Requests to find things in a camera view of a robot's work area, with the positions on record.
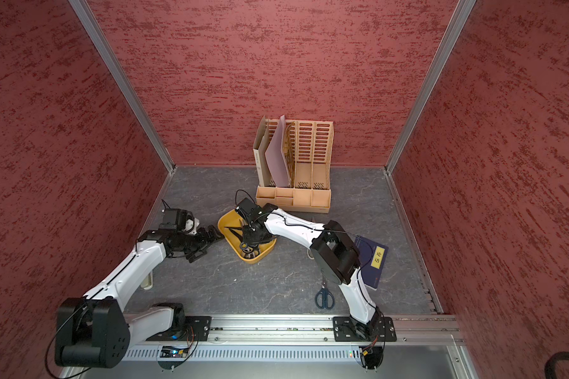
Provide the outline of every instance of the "aluminum frame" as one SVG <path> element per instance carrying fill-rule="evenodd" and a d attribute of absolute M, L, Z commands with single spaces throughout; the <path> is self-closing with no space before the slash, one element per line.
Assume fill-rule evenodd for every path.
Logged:
<path fill-rule="evenodd" d="M 146 217 L 145 223 L 143 224 L 143 229 L 141 229 L 141 231 L 139 232 L 139 235 L 142 235 L 145 231 L 150 229 L 150 227 L 152 226 L 152 223 L 154 222 L 154 219 L 161 212 L 161 210 L 162 210 L 162 199 L 164 199 L 164 197 L 168 191 L 168 188 L 170 187 L 170 184 L 173 181 L 175 171 L 176 171 L 176 169 L 174 169 L 173 171 L 170 171 L 167 174 L 167 177 L 164 178 L 164 183 L 162 184 L 162 188 L 160 188 L 160 192 L 158 193 L 158 196 L 156 196 L 156 200 L 154 200 L 154 205 L 152 205 L 152 209 L 150 210 L 150 213 Z"/>
<path fill-rule="evenodd" d="M 348 315 L 214 314 L 208 340 L 201 345 L 355 346 L 337 342 L 333 317 Z M 464 346 L 455 315 L 386 315 L 393 319 L 400 346 Z M 144 341 L 141 345 L 164 345 Z"/>
<path fill-rule="evenodd" d="M 89 4 L 86 0 L 69 0 L 70 5 L 74 8 L 74 12 L 76 12 L 76 16 L 82 23 L 84 30 L 87 31 L 91 41 L 95 45 L 95 48 L 99 52 L 99 55 L 105 62 L 108 70 L 111 72 L 114 80 L 116 81 L 118 87 L 122 91 L 122 95 L 129 103 L 133 113 L 137 117 L 137 120 L 141 124 L 147 138 L 152 143 L 154 149 L 156 149 L 156 153 L 160 156 L 162 163 L 166 167 L 169 173 L 174 171 L 174 162 L 173 159 L 168 154 L 166 147 L 162 143 L 158 132 L 154 128 L 152 120 L 147 115 L 147 112 L 143 108 L 143 104 L 141 100 L 137 97 L 135 93 L 135 89 L 131 85 L 128 77 L 122 70 L 122 66 L 118 62 L 118 58 L 114 54 L 114 51 L 110 47 L 109 42 L 106 39 L 106 36 L 101 31 L 101 27 L 95 16 L 93 15 L 93 11 L 89 7 Z"/>
<path fill-rule="evenodd" d="M 465 25 L 468 16 L 470 16 L 470 12 L 474 7 L 475 2 L 476 0 L 459 0 L 456 5 L 453 15 L 451 16 L 451 20 L 445 30 L 445 34 L 443 35 L 442 40 L 440 40 L 434 59 L 432 59 L 426 78 L 422 83 L 422 87 L 419 89 L 415 103 L 411 108 L 409 117 L 407 117 L 407 121 L 402 128 L 401 135 L 398 137 L 398 140 L 396 140 L 395 147 L 392 149 L 392 154 L 390 154 L 390 157 L 388 158 L 388 162 L 386 163 L 387 172 L 392 173 L 394 171 L 396 163 L 401 157 L 402 152 L 411 137 L 413 129 L 415 129 L 417 120 L 419 120 L 419 117 L 428 102 L 428 98 L 432 94 L 432 90 L 440 77 L 442 69 L 445 67 L 445 63 L 447 63 L 447 60 L 451 55 L 451 51 L 453 51 L 455 42 L 457 42 L 459 34 L 462 32 L 463 26 Z"/>

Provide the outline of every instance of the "wire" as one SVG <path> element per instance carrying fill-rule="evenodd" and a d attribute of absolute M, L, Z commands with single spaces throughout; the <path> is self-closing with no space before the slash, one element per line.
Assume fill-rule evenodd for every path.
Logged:
<path fill-rule="evenodd" d="M 269 215 L 276 215 L 276 216 L 282 217 L 283 220 L 284 220 L 284 224 L 285 224 L 286 226 L 303 226 L 304 228 L 310 229 L 311 231 L 315 231 L 315 232 L 344 233 L 344 234 L 350 235 L 350 236 L 352 236 L 352 237 L 356 237 L 357 239 L 363 241 L 363 242 L 369 247 L 369 249 L 371 249 L 371 250 L 373 249 L 372 246 L 369 244 L 369 242 L 367 242 L 364 238 L 362 238 L 361 236 L 356 235 L 356 234 L 354 234 L 354 233 L 349 233 L 349 232 L 346 232 L 346 231 L 336 231 L 335 229 L 326 229 L 326 228 L 324 228 L 324 227 L 323 227 L 322 229 L 314 229 L 313 227 L 310 227 L 310 226 L 307 226 L 307 225 L 304 225 L 304 224 L 287 224 L 287 222 L 286 222 L 286 217 L 285 217 L 285 216 L 282 216 L 281 214 L 275 214 L 274 212 L 268 212 L 268 213 L 266 213 L 266 214 L 259 215 L 259 216 L 256 217 L 253 221 L 251 221 L 251 224 L 254 223 L 254 222 L 256 222 L 256 221 L 257 221 L 258 219 L 260 219 L 261 217 L 263 217 L 263 216 L 269 216 Z"/>
<path fill-rule="evenodd" d="M 544 375 L 546 379 L 556 379 L 556 362 L 569 361 L 569 352 L 560 351 L 553 354 L 544 365 Z"/>
<path fill-rule="evenodd" d="M 190 357 L 191 357 L 194 353 L 196 353 L 196 349 L 198 348 L 198 342 L 200 342 L 200 338 L 198 338 L 198 339 L 196 340 L 196 346 L 194 346 L 194 350 L 193 350 L 191 353 L 188 351 L 188 354 L 187 354 L 187 356 L 186 356 L 186 359 L 184 359 L 184 360 L 181 362 L 180 366 L 181 366 L 182 364 L 184 364 L 185 361 L 189 360 Z"/>
<path fill-rule="evenodd" d="M 375 339 L 373 340 L 373 342 L 371 343 L 371 345 L 369 346 L 364 346 L 363 350 L 368 350 L 370 347 L 372 348 L 373 346 L 375 346 L 375 344 L 377 343 L 377 336 L 375 336 Z"/>
<path fill-rule="evenodd" d="M 251 195 L 249 195 L 249 192 L 246 192 L 245 190 L 236 190 L 236 194 L 234 195 L 234 204 L 235 204 L 235 205 L 238 205 L 238 193 L 239 193 L 240 191 L 246 193 L 247 196 L 249 197 L 249 199 L 251 199 L 251 201 L 252 201 L 255 205 L 257 205 L 257 202 L 255 201 L 255 199 L 253 199 L 253 197 L 252 197 Z"/>
<path fill-rule="evenodd" d="M 172 209 L 166 201 L 164 201 L 164 199 L 161 199 L 162 201 L 162 205 L 164 206 L 165 209 Z M 185 231 L 183 231 L 184 234 L 188 234 L 190 231 L 194 230 L 194 225 L 195 225 L 195 221 L 194 221 L 194 216 L 191 212 L 188 212 L 187 210 L 184 210 L 183 212 L 186 212 L 186 215 L 189 214 L 191 215 L 191 220 L 192 220 L 192 227 L 190 229 L 186 229 Z"/>
<path fill-rule="evenodd" d="M 65 324 L 67 324 L 68 321 L 70 321 L 71 318 L 74 317 L 74 315 L 77 314 L 79 310 L 81 310 L 82 308 L 84 308 L 84 306 L 88 303 L 89 299 L 94 298 L 95 296 L 97 296 L 97 295 L 99 294 L 99 292 L 101 292 L 101 291 L 103 291 L 103 290 L 104 290 L 104 288 L 102 287 L 102 288 L 101 288 L 97 293 L 95 293 L 93 296 L 87 298 L 87 299 L 83 302 L 83 305 L 82 305 L 80 308 L 74 310 L 74 312 L 71 313 L 71 315 L 61 324 L 61 326 L 57 328 L 57 331 L 56 331 L 55 334 L 53 335 L 53 338 L 51 338 L 50 342 L 48 343 L 48 346 L 46 347 L 46 352 L 44 353 L 44 368 L 45 368 L 46 372 L 48 373 L 48 375 L 50 375 L 53 379 L 71 379 L 71 378 L 75 378 L 76 376 L 82 375 L 82 374 L 84 374 L 86 371 L 88 371 L 88 370 L 91 369 L 91 368 L 86 368 L 86 369 L 80 371 L 80 372 L 77 373 L 77 374 L 70 375 L 70 376 L 67 376 L 67 377 L 65 377 L 65 378 L 60 378 L 59 376 L 55 376 L 55 375 L 51 372 L 50 368 L 48 367 L 48 352 L 49 352 L 50 349 L 51 349 L 51 345 L 53 344 L 53 341 L 55 340 L 55 338 L 57 338 L 57 334 L 59 334 L 59 332 L 61 331 L 61 329 L 63 329 L 63 327 L 65 326 Z"/>
<path fill-rule="evenodd" d="M 136 252 L 136 251 L 137 251 L 137 242 L 135 242 L 135 252 Z M 105 290 L 105 289 L 106 289 L 106 286 L 108 286 L 114 279 L 116 279 L 116 278 L 118 277 L 118 275 L 120 275 L 120 273 L 121 273 L 124 269 L 126 269 L 126 268 L 129 266 L 129 264 L 135 259 L 135 257 L 136 257 L 136 255 L 133 255 L 133 258 L 131 258 L 131 260 L 130 260 L 129 262 L 127 262 L 127 264 L 125 264 L 124 267 L 123 267 L 120 271 L 118 271 L 118 273 L 117 273 L 116 275 L 114 275 L 114 277 L 113 277 L 112 279 L 110 279 L 109 282 L 107 282 L 104 286 L 102 286 L 101 289 L 99 289 L 99 290 L 97 291 L 97 293 L 95 293 L 93 296 L 90 296 L 90 297 L 87 297 L 86 299 L 84 299 L 84 302 L 83 302 L 83 304 L 80 306 L 80 308 L 75 309 L 74 312 L 72 312 L 71 315 L 69 315 L 69 317 L 61 324 L 61 326 L 57 328 L 57 331 L 56 331 L 55 334 L 53 335 L 53 338 L 51 338 L 51 340 L 48 342 L 48 345 L 47 345 L 47 347 L 46 347 L 46 352 L 44 352 L 44 368 L 45 368 L 46 372 L 48 373 L 48 375 L 50 375 L 53 379 L 71 379 L 71 378 L 75 378 L 76 376 L 82 375 L 82 374 L 84 374 L 86 371 L 88 371 L 88 370 L 91 369 L 91 368 L 86 368 L 86 369 L 80 371 L 80 372 L 77 373 L 77 374 L 70 375 L 70 376 L 68 376 L 68 377 L 66 377 L 66 378 L 60 378 L 60 377 L 58 377 L 58 376 L 55 376 L 55 375 L 51 372 L 50 368 L 48 367 L 48 352 L 49 352 L 50 349 L 51 349 L 51 345 L 53 344 L 53 341 L 57 338 L 57 335 L 59 334 L 59 332 L 61 331 L 61 329 L 63 329 L 63 327 L 65 326 L 65 324 L 67 324 L 68 321 L 70 321 L 71 318 L 74 317 L 75 314 L 77 314 L 81 309 L 83 309 L 84 306 L 86 306 L 86 305 L 89 303 L 90 300 L 92 300 L 95 296 L 97 296 L 97 295 L 99 294 L 99 292 Z"/>

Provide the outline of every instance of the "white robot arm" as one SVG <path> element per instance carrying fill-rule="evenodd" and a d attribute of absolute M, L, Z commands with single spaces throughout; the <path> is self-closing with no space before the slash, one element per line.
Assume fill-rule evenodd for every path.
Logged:
<path fill-rule="evenodd" d="M 339 285 L 348 302 L 357 337 L 367 340 L 372 335 L 378 323 L 379 310 L 363 282 L 360 252 L 350 239 L 350 233 L 333 220 L 327 224 L 311 223 L 272 204 L 259 207 L 249 198 L 239 202 L 235 210 L 247 223 L 242 227 L 240 247 L 243 252 L 258 250 L 260 244 L 276 236 L 309 248 L 321 273 Z"/>
<path fill-rule="evenodd" d="M 165 258 L 194 262 L 224 238 L 213 226 L 198 228 L 191 212 L 168 208 L 156 231 L 146 231 L 133 250 L 99 284 L 81 298 L 66 299 L 58 309 L 55 363 L 58 366 L 112 368 L 129 346 L 169 330 L 184 332 L 183 305 L 156 304 L 140 314 L 124 308 L 141 282 Z"/>
<path fill-rule="evenodd" d="M 264 225 L 270 233 L 291 239 L 307 249 L 310 249 L 312 242 L 320 239 L 321 234 L 325 231 L 325 224 L 311 223 L 303 218 L 289 215 L 280 208 L 273 210 L 265 219 Z M 326 278 L 339 284 L 339 288 L 348 302 L 350 316 L 358 322 L 368 324 L 375 314 L 376 306 L 364 285 L 360 267 L 354 269 L 347 283 L 342 282 L 339 278 L 334 280 L 332 273 L 327 276 L 323 267 L 321 267 L 321 271 Z"/>

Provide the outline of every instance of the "red textured wall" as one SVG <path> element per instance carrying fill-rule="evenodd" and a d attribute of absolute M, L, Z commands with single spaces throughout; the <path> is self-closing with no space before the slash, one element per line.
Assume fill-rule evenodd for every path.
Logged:
<path fill-rule="evenodd" d="M 58 305 L 130 251 L 165 175 L 67 0 L 0 1 L 0 378 L 48 377 Z"/>
<path fill-rule="evenodd" d="M 90 0 L 176 164 L 254 164 L 261 117 L 384 165 L 456 0 Z"/>
<path fill-rule="evenodd" d="M 569 351 L 569 1 L 478 0 L 395 182 L 480 377 L 543 378 Z"/>

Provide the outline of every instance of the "mounting plate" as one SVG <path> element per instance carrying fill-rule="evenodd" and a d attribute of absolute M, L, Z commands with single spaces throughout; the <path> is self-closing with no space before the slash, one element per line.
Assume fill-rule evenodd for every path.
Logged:
<path fill-rule="evenodd" d="M 363 341 L 356 333 L 354 333 L 354 324 L 349 317 L 336 316 L 333 317 L 333 334 L 335 335 L 335 341 L 337 342 L 367 342 L 371 343 L 375 336 L 377 336 L 378 342 L 396 342 L 396 331 L 394 322 L 392 322 L 391 317 L 380 317 L 377 322 L 377 326 L 368 341 Z"/>
<path fill-rule="evenodd" d="M 194 340 L 205 342 L 209 337 L 209 332 L 211 331 L 211 316 L 186 316 L 186 320 L 183 323 L 181 329 L 167 329 L 163 332 L 153 335 L 152 337 L 148 338 L 146 341 L 168 341 L 168 342 L 175 342 L 175 341 L 186 341 L 186 330 L 190 329 L 190 326 L 194 330 Z"/>

